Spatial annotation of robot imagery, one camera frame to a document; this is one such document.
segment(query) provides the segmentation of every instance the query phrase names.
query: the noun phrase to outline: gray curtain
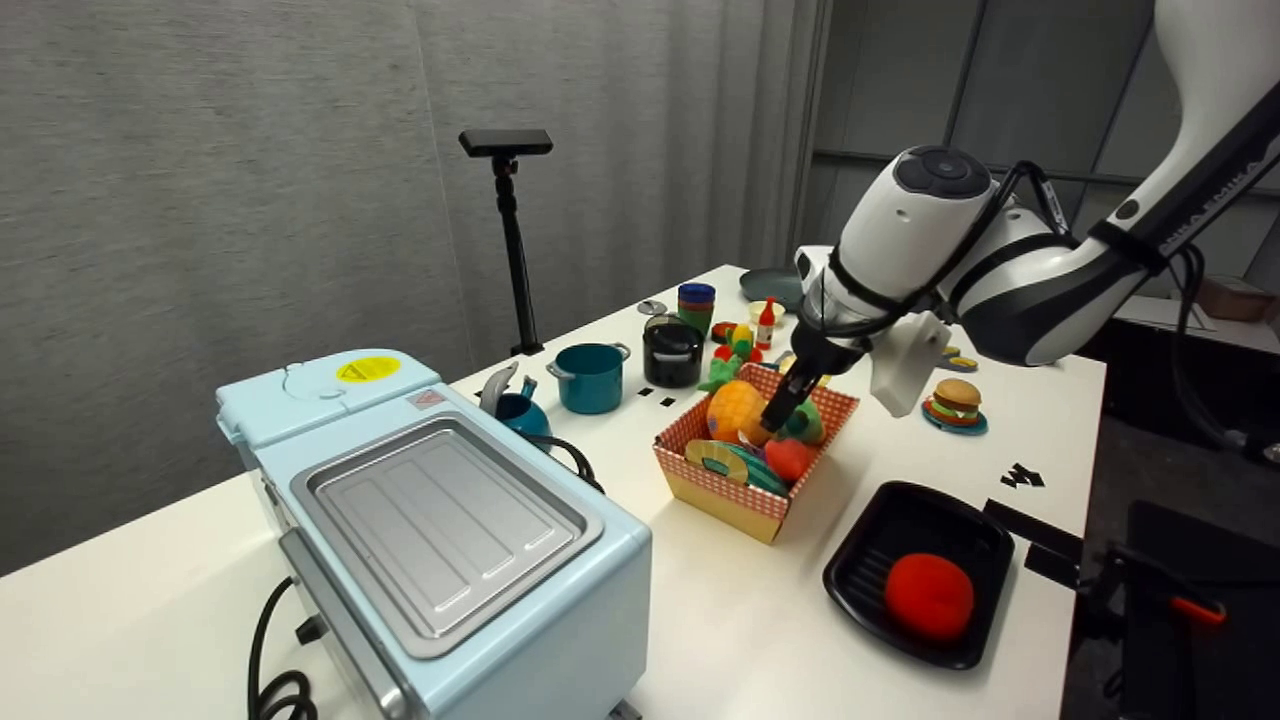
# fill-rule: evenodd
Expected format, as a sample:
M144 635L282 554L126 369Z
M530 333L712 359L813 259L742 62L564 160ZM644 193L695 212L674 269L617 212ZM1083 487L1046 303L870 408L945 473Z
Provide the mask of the gray curtain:
M493 173L535 126L530 302L571 330L790 250L826 0L6 0L0 573L234 473L211 388L517 341Z

